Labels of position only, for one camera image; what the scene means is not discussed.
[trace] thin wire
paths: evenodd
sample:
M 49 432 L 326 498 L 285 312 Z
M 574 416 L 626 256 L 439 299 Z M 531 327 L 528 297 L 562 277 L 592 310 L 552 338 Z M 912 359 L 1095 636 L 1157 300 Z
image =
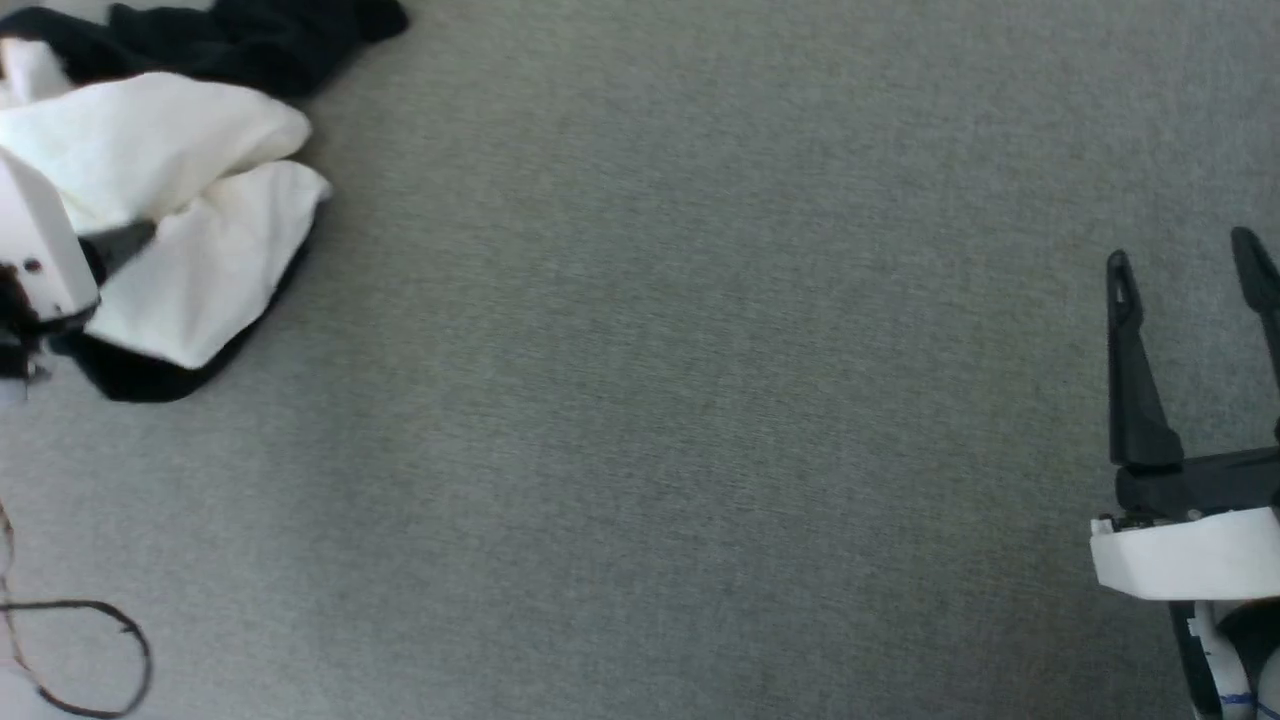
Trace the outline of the thin wire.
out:
M 4 569 L 0 570 L 0 615 L 4 616 L 4 623 L 9 628 L 9 641 L 13 646 L 13 659 L 22 667 L 31 682 L 36 685 L 36 691 L 40 697 L 49 705 L 61 710 L 63 712 L 70 715 L 78 715 L 81 717 L 92 717 L 95 720 L 116 720 L 131 715 L 142 701 L 146 700 L 147 693 L 151 691 L 151 674 L 152 674 L 152 661 L 151 661 L 151 644 L 147 642 L 146 635 L 142 634 L 142 628 L 133 621 L 132 618 L 120 612 L 115 606 L 108 605 L 105 602 L 99 602 L 96 600 L 51 600 L 44 602 L 13 602 L 9 593 L 9 580 L 8 571 L 13 566 L 14 559 L 14 532 L 13 523 L 9 520 L 9 514 L 4 509 L 4 503 L 0 502 L 0 533 L 3 533 L 5 542 L 8 543 L 8 557 L 5 559 Z M 138 641 L 138 647 L 142 650 L 142 682 L 138 684 L 137 692 L 133 698 L 124 706 L 123 710 L 91 710 L 87 707 L 79 707 L 58 698 L 55 694 L 45 688 L 44 683 L 36 676 L 36 671 L 31 669 L 27 664 L 26 657 L 22 653 L 22 643 L 18 642 L 18 629 L 14 625 L 13 615 L 20 611 L 50 611 L 50 610 L 95 610 L 101 612 L 123 625 L 122 633 L 131 634 Z

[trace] folded cloth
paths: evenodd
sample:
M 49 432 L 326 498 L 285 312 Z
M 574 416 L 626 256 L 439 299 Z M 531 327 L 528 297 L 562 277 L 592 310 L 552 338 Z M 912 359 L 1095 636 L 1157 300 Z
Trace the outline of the folded cloth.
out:
M 84 332 L 182 368 L 206 365 L 266 310 L 329 191 L 287 160 L 218 181 L 102 286 Z
M 170 73 L 0 110 L 0 146 L 54 183 L 78 234 L 160 222 L 310 133 L 306 115 L 261 92 Z
M 207 12 L 115 4 L 106 26 L 23 8 L 0 19 L 0 37 L 47 42 L 77 85 L 168 70 L 305 97 L 361 45 L 407 27 L 397 0 L 218 0 Z
M 61 61 L 44 42 L 0 40 L 0 110 L 58 97 L 74 87 L 63 74 Z

